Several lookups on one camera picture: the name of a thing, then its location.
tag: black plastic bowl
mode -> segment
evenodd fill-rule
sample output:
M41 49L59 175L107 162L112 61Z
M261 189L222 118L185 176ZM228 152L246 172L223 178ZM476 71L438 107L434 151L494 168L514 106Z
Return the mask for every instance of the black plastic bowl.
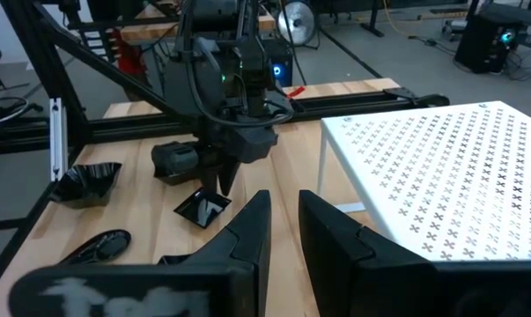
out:
M57 183L50 200L72 209L107 206L121 163L77 165Z

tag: metal frame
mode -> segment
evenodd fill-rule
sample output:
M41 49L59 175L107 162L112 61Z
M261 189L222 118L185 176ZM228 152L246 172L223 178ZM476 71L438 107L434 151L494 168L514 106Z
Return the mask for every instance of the metal frame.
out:
M61 100L66 108L67 146L72 148L68 158L68 166L73 164L86 144L172 136L193 132L192 118L176 114L166 106L166 101L150 87L121 73L112 64L84 48L72 34L55 23L41 6L40 1L0 0L0 3L25 48L49 98ZM115 81L124 89L140 96L152 106L161 110L163 114L88 120L62 60L56 51L56 46ZM367 69L374 72L376 77L380 77L370 67ZM412 99L411 94L408 92L404 90L398 91L389 90L298 100L297 103L305 111L295 114L290 122L315 120L334 115L365 114L427 107L427 104L418 103L417 100ZM49 127L46 125L6 128L5 132L0 135L0 154L47 149L48 141ZM0 277L36 224L41 213L45 210L49 202L49 196L54 188L55 182L52 181L48 184L27 217L0 221L0 230L18 228L0 255Z

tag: gray floor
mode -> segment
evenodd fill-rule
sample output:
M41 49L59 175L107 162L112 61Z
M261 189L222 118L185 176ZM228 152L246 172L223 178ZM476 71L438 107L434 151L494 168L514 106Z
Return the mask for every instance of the gray floor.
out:
M419 12L427 10L395 11L392 16L395 19L410 19ZM454 104L503 100L531 116L531 79L517 82L504 75L476 75L459 70L450 55L419 41L406 39L385 20L382 12L381 23L377 27L386 34L384 38L377 38L359 25L345 20L340 20L342 25L328 26L326 30L380 74L391 77L418 95L442 93ZM404 32L439 38L441 22L427 20L419 24L397 22L396 25ZM447 41L445 45L454 48L454 44ZM100 118L111 103L126 101L121 87L80 61L71 60L64 53L62 55L68 63L66 69L77 95L90 118ZM372 78L371 74L323 36L319 50L299 48L298 57L308 84ZM531 66L531 56L525 60L525 66ZM0 75L7 85L31 83L26 88L8 92L12 95L26 94L39 84L32 71L26 71L19 65L2 66ZM295 85L301 83L296 70L293 77ZM48 96L41 88L30 100L44 106L48 104ZM0 220L24 217L47 186L48 177L48 154L45 151L0 156ZM0 232L0 252L11 235L12 232Z

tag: wooden table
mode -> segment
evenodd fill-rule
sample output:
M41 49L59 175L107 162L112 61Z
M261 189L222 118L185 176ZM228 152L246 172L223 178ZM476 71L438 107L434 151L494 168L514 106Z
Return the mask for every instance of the wooden table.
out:
M298 98L354 92L374 92L398 85L391 79L309 85ZM112 105L105 117L155 113L145 102ZM32 269L59 262L92 236L111 229L125 229L132 243L119 263L156 263L165 254L188 254L212 239L260 189L271 194L272 247L269 268L268 316L318 316L313 291L300 247L299 190L313 189L320 154L319 121L275 127L278 144L267 158L242 165L232 185L230 206L203 230L173 212L199 188L198 181L168 186L152 177L150 151L156 144L193 137L166 136L109 144L87 145L77 164L116 161L121 173L105 208L70 210L50 203L0 279L0 316L8 316L11 286ZM358 200L332 151L327 153L324 198L329 202ZM350 214L370 225L364 212Z
M148 5L136 16L136 18L163 18L164 15L152 5ZM266 15L259 17L260 31L267 32L275 30L275 19L267 12ZM126 26L121 30L121 37L126 42L137 45L139 41L156 41L161 36L173 38L177 28L173 27L177 23L164 23L148 26Z

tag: white perforated panel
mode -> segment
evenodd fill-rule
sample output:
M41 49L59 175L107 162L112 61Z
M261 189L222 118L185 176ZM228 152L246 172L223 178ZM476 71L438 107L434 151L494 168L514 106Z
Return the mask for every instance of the white perforated panel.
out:
M432 261L531 259L531 118L489 102L322 128L390 239Z

